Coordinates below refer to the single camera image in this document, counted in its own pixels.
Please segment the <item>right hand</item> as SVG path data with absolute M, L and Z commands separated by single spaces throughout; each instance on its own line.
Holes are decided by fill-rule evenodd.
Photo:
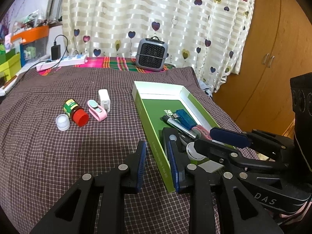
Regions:
M 278 222 L 278 225 L 281 225 L 281 224 L 288 225 L 288 224 L 302 221 L 302 219 L 308 213 L 310 207 L 311 207 L 311 201 L 308 201 L 296 213 L 292 215 L 280 214 L 279 215 L 280 220 Z

